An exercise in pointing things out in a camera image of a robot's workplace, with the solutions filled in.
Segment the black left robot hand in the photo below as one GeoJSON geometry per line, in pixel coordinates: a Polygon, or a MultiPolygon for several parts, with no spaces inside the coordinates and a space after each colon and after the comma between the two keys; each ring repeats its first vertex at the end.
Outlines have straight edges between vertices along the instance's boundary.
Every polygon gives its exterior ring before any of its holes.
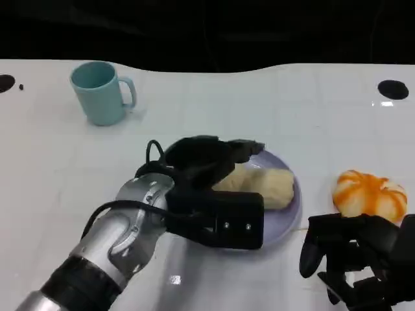
{"type": "Polygon", "coordinates": [[[260,154],[265,144],[249,139],[223,141],[217,136],[185,137],[164,153],[166,164],[181,172],[196,189],[206,189],[232,173],[237,164],[260,154]]]}

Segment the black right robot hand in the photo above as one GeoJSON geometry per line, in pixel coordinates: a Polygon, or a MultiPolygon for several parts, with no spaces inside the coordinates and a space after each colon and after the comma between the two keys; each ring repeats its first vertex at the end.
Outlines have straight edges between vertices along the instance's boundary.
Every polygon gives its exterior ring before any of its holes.
{"type": "Polygon", "coordinates": [[[300,255],[300,274],[318,277],[329,301],[348,310],[391,310],[414,300],[414,215],[401,225],[362,214],[347,218],[325,214],[309,218],[300,255]]]}

